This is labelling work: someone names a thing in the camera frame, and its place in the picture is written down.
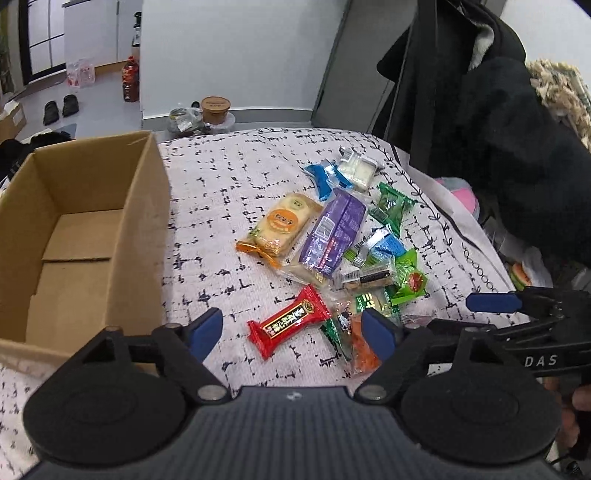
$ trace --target green candy wrapper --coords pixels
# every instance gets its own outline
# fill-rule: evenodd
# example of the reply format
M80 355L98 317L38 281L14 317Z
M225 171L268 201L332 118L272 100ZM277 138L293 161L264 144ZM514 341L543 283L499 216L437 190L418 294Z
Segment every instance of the green candy wrapper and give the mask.
M385 183L379 184L381 192L378 206L369 211L369 214L382 225L389 225L396 237L400 237L402 216L416 203L416 200L408 198L405 194L393 189Z
M386 299L392 307L425 295L427 277L417 269L417 251L409 250L396 259L397 285L384 288Z

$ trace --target plastic bag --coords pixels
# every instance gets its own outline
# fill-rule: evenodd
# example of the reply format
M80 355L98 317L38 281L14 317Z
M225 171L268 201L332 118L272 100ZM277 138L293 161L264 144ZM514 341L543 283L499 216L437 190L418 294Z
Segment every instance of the plastic bag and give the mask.
M367 216L367 207L357 197L335 188L306 243L296 254L295 264L283 268L293 280L323 287L353 245Z
M352 189L354 185L347 180L334 163L329 160L323 160L319 164L308 165L303 168L306 175L311 177L316 183L318 198L321 202L328 200L332 189L340 186L344 189Z
M194 134L202 131L203 127L203 114L198 108L179 107L168 114L168 131L172 134Z
M389 225L394 235L400 238L402 217L417 201L408 198L405 194L383 182L379 184L379 191L381 195L378 206L371 209L369 214L382 225Z
M392 306L400 305L425 295L427 277L417 268L417 251L409 250L395 261L396 285L384 289Z
M236 243L239 252L257 253L273 267L281 268L306 224L320 211L322 205L301 193L290 193L277 202L247 236Z
M365 297L371 298L371 294L365 294ZM320 328L338 354L347 361L352 375L369 373L380 365L378 357L361 334L363 307L358 304L364 302L353 297L336 301L332 308L332 317Z
M356 292L393 285L395 280L396 267L392 259L377 265L362 267L345 275L337 272L334 276L333 286L336 290L344 289Z
M78 78L80 87L90 87L95 84L95 66L88 59L78 60Z
M341 155L342 160L339 164L339 171L358 190L366 192L374 179L374 175L384 165L373 158L357 153L353 148L342 150Z
M66 83L72 93L80 90L80 76L77 61L66 63Z
M345 258L355 267L375 265L404 255L406 248L389 225L374 230L373 234L345 252Z

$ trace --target cardboard box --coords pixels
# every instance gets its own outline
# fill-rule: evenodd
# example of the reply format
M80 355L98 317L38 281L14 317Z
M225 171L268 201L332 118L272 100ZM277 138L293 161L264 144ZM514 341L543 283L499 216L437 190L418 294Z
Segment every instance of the cardboard box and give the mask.
M0 143L8 138L14 138L27 124L22 105L11 100L0 113Z
M60 365L161 325L170 187L154 136L37 149L0 200L0 361Z

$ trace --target white wall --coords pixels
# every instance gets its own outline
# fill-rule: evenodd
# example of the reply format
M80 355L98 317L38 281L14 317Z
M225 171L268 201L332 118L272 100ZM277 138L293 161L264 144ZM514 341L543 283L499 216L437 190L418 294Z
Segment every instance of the white wall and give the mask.
M573 0L508 0L501 18L519 35L528 60L565 61L591 85L591 18Z
M144 0L144 118L227 97L312 110L347 0Z

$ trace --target box flap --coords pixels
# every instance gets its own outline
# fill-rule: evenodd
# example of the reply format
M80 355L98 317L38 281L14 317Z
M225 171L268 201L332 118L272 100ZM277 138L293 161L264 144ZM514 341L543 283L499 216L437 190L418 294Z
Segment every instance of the box flap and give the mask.
M94 337L104 327L110 271L110 261L43 264L26 342L75 353Z
M107 260L115 252L122 210L62 215L43 254L44 261Z

